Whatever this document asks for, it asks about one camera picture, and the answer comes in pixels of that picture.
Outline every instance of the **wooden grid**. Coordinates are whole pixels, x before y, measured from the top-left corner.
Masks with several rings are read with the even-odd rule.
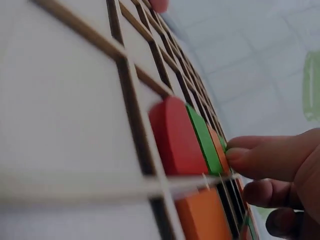
[[[92,183],[91,187],[86,188],[87,190],[77,190],[72,184],[67,183],[68,194],[59,192],[58,185],[56,191],[43,193],[37,192],[35,186],[30,186],[33,192],[30,191],[29,195],[25,194],[24,199],[31,202],[39,199],[72,202],[75,199],[97,200],[90,196],[99,196],[99,199],[103,201],[118,198],[149,198],[161,237],[163,239],[184,239],[172,192],[186,187],[201,189],[209,185],[218,188],[233,237],[238,238],[243,219],[248,213],[240,197],[238,185],[232,181],[238,177],[236,174],[223,177],[207,176],[206,179],[201,176],[167,177],[165,175],[148,113],[142,108],[142,99],[139,94],[141,82],[162,99],[177,94],[168,71],[169,67],[176,76],[185,101],[197,108],[204,120],[221,136],[225,138],[225,135],[200,75],[180,48],[167,24],[159,14],[151,9],[149,2],[147,0],[107,0],[106,11],[109,15],[111,37],[102,36],[56,0],[32,0],[32,2],[116,62],[136,152],[145,178],[136,185],[117,184],[116,190],[112,186],[106,190],[105,187],[102,187],[101,182],[97,184],[89,177],[81,176],[79,181],[84,181],[87,185]],[[151,76],[143,64],[134,61],[126,48],[124,18],[147,41],[161,81]],[[14,198],[8,192],[4,192],[3,196],[6,194],[9,200]]]

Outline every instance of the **green block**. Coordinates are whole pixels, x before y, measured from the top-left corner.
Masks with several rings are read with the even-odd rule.
[[[253,240],[257,240],[258,236],[257,236],[256,230],[255,230],[255,226],[254,226],[254,223],[252,222],[251,217],[249,218],[249,228],[250,228],[252,239]]]
[[[222,149],[223,149],[224,153],[226,153],[226,151],[227,151],[226,141],[225,141],[225,139],[224,139],[222,136],[220,136],[219,134],[218,134],[218,137],[219,137],[219,140],[220,140],[220,144],[222,145]]]
[[[196,111],[190,105],[186,105],[186,110],[191,119],[193,129],[198,139],[208,170],[211,174],[218,176],[223,172],[223,169],[220,164],[219,157],[216,152],[214,143],[211,139],[206,122],[201,116],[196,113]]]

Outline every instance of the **grid frame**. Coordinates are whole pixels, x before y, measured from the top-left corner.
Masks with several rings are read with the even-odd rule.
[[[165,175],[148,115],[142,110],[142,100],[138,94],[140,81],[159,94],[163,99],[167,96],[173,96],[175,93],[173,91],[168,72],[165,68],[165,63],[167,63],[176,74],[187,103],[191,106],[194,105],[189,94],[190,91],[193,94],[196,105],[205,121],[221,136],[223,136],[224,139],[226,138],[215,113],[213,104],[210,101],[202,81],[200,80],[200,75],[196,72],[189,59],[183,53],[178,41],[175,39],[174,34],[171,32],[167,24],[158,13],[151,10],[151,6],[147,0],[129,1],[132,1],[136,6],[140,21],[131,14],[121,0],[106,1],[112,34],[112,37],[107,38],[100,35],[91,26],[74,15],[72,11],[58,1],[32,0],[33,3],[36,3],[63,24],[69,26],[73,31],[77,32],[90,44],[94,45],[116,62],[131,131],[137,149],[138,158],[140,160],[141,170],[143,174],[148,177],[146,179],[152,179],[155,177],[160,184],[157,194],[148,195],[152,195],[154,197],[150,198],[151,205],[154,204],[156,206],[153,209],[158,209],[159,207],[163,208],[163,211],[160,213],[161,217],[159,217],[159,214],[155,213],[156,218],[159,217],[161,219],[161,221],[158,222],[164,222],[164,226],[166,226],[159,226],[159,232],[163,239],[184,239],[184,233],[171,193],[173,186],[171,181],[172,179],[169,179]],[[122,16],[124,16],[148,42],[160,74],[161,82],[155,81],[144,70],[144,67],[134,62],[128,54],[123,40]],[[160,34],[165,49],[163,49],[155,40],[151,31],[151,26]],[[178,59],[182,70],[179,68],[176,58]],[[238,199],[239,197],[233,194],[237,202],[237,206],[233,205],[230,190],[226,187],[225,183],[226,181],[231,181],[237,177],[238,176],[236,174],[230,176],[208,177],[209,185],[211,187],[215,187],[215,185],[219,183],[222,184],[223,191],[227,197],[227,204],[232,212],[232,219],[229,219],[229,221],[234,221],[235,223],[237,223],[235,208],[237,206],[239,207],[240,204],[243,205],[244,203],[242,202],[242,199]],[[181,185],[182,181],[176,182],[176,186],[179,184]],[[200,183],[197,183],[196,186],[201,189],[206,184],[208,184],[207,179],[204,179],[203,181],[200,181]],[[232,189],[233,191],[239,191],[235,186],[233,186]],[[246,211],[242,217],[245,218],[247,214],[248,212]],[[238,224],[236,226],[237,234],[240,236],[242,227],[238,226]]]

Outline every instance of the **white surface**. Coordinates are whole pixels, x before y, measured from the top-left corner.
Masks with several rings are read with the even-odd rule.
[[[148,201],[0,210],[3,240],[159,240]]]
[[[99,173],[139,182],[114,61],[32,3],[13,2],[0,3],[0,10],[10,11],[0,26],[8,34],[0,41],[1,172]],[[65,3],[101,33],[110,33],[105,1]],[[14,13],[19,14],[10,21]],[[0,212],[2,240],[160,239],[144,199],[79,207],[1,206]]]

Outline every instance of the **finger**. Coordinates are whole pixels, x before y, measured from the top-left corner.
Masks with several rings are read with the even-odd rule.
[[[319,224],[308,214],[304,213],[303,222],[300,229],[300,240],[318,240],[320,239]]]
[[[296,186],[291,182],[273,179],[253,181],[244,187],[243,198],[249,204],[262,208],[304,209]]]
[[[289,136],[238,136],[228,141],[227,149],[253,149],[260,144],[274,140],[283,140],[288,137]]]
[[[304,212],[294,212],[291,208],[279,208],[272,211],[265,226],[270,235],[277,238],[297,240],[304,219]]]
[[[297,136],[271,140],[232,158],[234,148],[227,151],[230,166],[250,179],[276,179],[293,182],[300,166],[320,143],[320,130],[313,129]]]

